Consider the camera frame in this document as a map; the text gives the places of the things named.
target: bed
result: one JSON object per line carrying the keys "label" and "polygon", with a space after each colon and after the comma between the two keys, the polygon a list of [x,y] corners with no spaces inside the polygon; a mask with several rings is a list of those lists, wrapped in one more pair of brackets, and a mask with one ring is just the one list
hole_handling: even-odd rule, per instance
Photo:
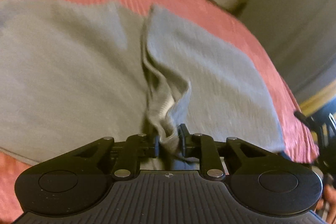
{"label": "bed", "polygon": [[[104,3],[108,0],[66,0],[80,4]],[[258,40],[230,14],[207,0],[118,0],[122,5],[146,15],[152,3],[160,4],[171,12],[191,20],[224,41],[245,52],[263,77],[271,94],[283,130],[285,152],[297,162],[311,162],[318,155],[311,135],[294,116],[298,105],[286,83],[280,77]],[[21,213],[15,197],[17,176],[29,165],[0,153],[0,223],[11,223]]]}

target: gray fabric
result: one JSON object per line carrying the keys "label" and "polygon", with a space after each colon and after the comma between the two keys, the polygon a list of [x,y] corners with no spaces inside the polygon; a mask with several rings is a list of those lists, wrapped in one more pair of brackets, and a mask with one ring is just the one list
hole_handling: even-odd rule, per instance
{"label": "gray fabric", "polygon": [[336,79],[336,0],[250,0],[239,19],[299,103]]}
{"label": "gray fabric", "polygon": [[145,121],[170,153],[182,122],[218,141],[284,148],[244,53],[160,7],[143,22],[117,3],[0,1],[1,149],[40,162],[147,133]]}

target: black device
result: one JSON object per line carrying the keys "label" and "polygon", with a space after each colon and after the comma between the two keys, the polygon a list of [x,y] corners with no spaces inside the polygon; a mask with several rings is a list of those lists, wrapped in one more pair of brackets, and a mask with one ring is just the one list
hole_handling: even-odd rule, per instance
{"label": "black device", "polygon": [[[17,224],[313,224],[322,194],[309,168],[238,138],[178,128],[181,154],[199,170],[140,170],[160,156],[158,136],[105,137],[24,171]],[[225,174],[224,157],[229,174]]]}

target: red bed sheet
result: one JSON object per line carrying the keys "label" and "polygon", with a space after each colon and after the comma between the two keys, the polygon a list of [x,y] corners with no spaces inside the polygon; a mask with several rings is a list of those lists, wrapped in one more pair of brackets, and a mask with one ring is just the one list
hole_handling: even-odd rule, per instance
{"label": "red bed sheet", "polygon": [[[98,4],[108,0],[67,0],[80,4]],[[295,161],[311,162],[318,155],[311,135],[293,116],[298,105],[258,40],[239,20],[207,0],[118,0],[136,13],[146,15],[152,3],[189,19],[213,35],[245,52],[263,77],[273,99],[286,145],[286,153]],[[28,165],[0,153],[0,223],[10,223],[22,212],[15,197],[14,182]]]}

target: folded cloth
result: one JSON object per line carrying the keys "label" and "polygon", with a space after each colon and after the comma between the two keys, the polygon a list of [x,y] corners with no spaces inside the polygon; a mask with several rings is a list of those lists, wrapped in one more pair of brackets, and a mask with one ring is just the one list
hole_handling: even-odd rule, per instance
{"label": "folded cloth", "polygon": [[217,141],[284,148],[251,60],[160,7],[144,19],[116,2],[1,0],[0,47],[0,146],[24,162],[147,124],[177,153],[182,122]]}

